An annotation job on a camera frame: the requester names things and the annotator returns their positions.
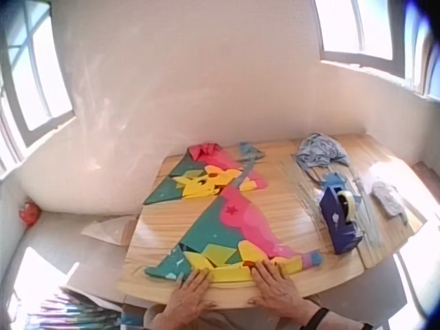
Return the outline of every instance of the teal paper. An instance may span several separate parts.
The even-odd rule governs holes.
[[[177,244],[157,267],[145,267],[144,271],[151,276],[176,280],[181,273],[184,274],[184,278],[189,276],[191,264]]]
[[[202,253],[208,244],[217,244],[237,249],[244,236],[236,228],[228,228],[220,221],[220,212],[225,206],[225,199],[218,196],[200,215],[186,232],[180,243]]]
[[[145,199],[144,205],[159,203],[161,201],[172,201],[182,198],[182,188],[177,188],[177,182],[171,179],[174,176],[182,176],[189,170],[204,170],[203,162],[195,162],[191,154],[187,151],[181,161],[174,167],[168,176],[156,187],[155,190]]]

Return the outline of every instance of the person's left hand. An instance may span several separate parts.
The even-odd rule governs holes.
[[[204,301],[209,286],[209,270],[207,269],[194,269],[183,283],[181,274],[164,312],[155,317],[151,328],[153,330],[177,330],[196,320],[205,308],[215,307],[215,303]]]

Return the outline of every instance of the gray cloth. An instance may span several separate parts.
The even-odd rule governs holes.
[[[310,135],[302,141],[295,160],[301,166],[311,168],[314,166],[327,167],[330,162],[339,162],[349,165],[349,156],[335,139],[319,133]]]

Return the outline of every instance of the white wall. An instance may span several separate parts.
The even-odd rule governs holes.
[[[19,177],[43,209],[140,210],[189,144],[368,131],[408,162],[434,112],[398,86],[319,61],[310,0],[53,0],[77,121]]]
[[[25,231],[19,217],[21,206],[26,200],[25,193],[15,179],[14,173],[0,183],[0,281],[9,261]]]

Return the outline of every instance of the table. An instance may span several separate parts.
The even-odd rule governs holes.
[[[319,221],[312,220],[310,211],[303,207],[299,184],[315,196],[319,191],[291,157],[302,140],[252,144],[266,154],[256,162],[254,169],[269,186],[243,194],[261,209],[281,241],[299,252],[319,249],[324,256],[320,267],[292,275],[301,296],[322,292],[359,276],[396,252],[427,219],[435,216],[435,200],[418,176],[371,136],[337,135],[335,138],[349,154],[355,174],[362,178],[367,193],[378,177],[397,187],[406,201],[409,225],[404,226],[399,218],[388,220],[377,202],[369,197],[383,244],[370,246],[363,240],[354,251],[336,256],[327,229]],[[238,146],[226,150],[238,159]],[[182,155],[178,155],[164,160],[153,188],[181,158]],[[337,164],[331,167],[353,179],[347,167]],[[323,170],[316,171],[321,175]],[[174,282],[149,277],[144,274],[144,267],[157,265],[214,198],[181,199],[144,206],[126,254],[118,289],[130,296],[167,303]],[[247,300],[255,295],[257,290],[252,282],[214,283],[207,299],[215,301],[220,309],[243,308],[249,307]]]

